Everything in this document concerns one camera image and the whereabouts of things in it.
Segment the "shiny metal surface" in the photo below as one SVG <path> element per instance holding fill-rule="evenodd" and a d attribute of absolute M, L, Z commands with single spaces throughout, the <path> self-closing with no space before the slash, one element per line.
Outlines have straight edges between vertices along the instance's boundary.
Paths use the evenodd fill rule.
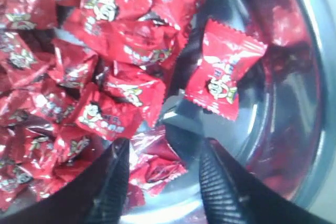
<path fill-rule="evenodd" d="M 317 1 L 205 3 L 196 16 L 191 41 L 177 62 L 170 91 L 173 96 L 161 115 L 167 125 L 167 139 L 186 161 L 189 173 L 171 182 L 161 195 L 146 197 L 146 206 L 126 213 L 121 223 L 205 223 L 198 185 L 202 136 L 218 139 L 251 173 L 283 197 L 303 207 L 312 202 L 333 159 L 336 133 L 331 127 L 335 82 L 330 75 L 336 62 L 331 62 L 325 51 L 325 44 L 331 41 L 323 34 L 330 23 L 317 16 L 328 5 L 322 1 L 317 5 Z M 269 10 L 276 6 L 288 10 L 288 15 L 298 14 L 302 38 L 298 40 L 294 31 L 288 31 L 287 46 L 271 46 L 264 60 L 240 82 L 236 122 L 183 100 L 181 92 L 178 95 L 201 56 L 202 29 L 208 17 L 242 31 L 249 31 L 252 24 L 267 37 L 276 22 Z M 336 38 L 332 32 L 329 36 Z M 190 70 L 182 71 L 185 66 Z"/>

